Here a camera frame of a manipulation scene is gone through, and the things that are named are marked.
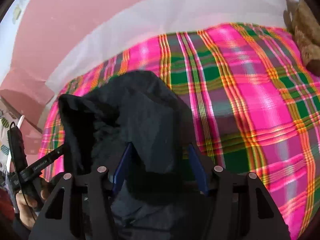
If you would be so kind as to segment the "person's left hand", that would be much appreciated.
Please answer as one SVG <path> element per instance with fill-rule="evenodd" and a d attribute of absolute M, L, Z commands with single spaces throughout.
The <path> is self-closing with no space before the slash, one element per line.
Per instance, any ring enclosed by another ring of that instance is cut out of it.
<path fill-rule="evenodd" d="M 44 179 L 41 179 L 41 198 L 46 200 L 50 195 L 48 190 L 48 182 Z M 23 194 L 20 190 L 16 194 L 16 202 L 19 209 L 19 217 L 22 224 L 28 229 L 31 230 L 37 219 L 34 209 L 37 207 L 37 201 L 27 195 Z"/>

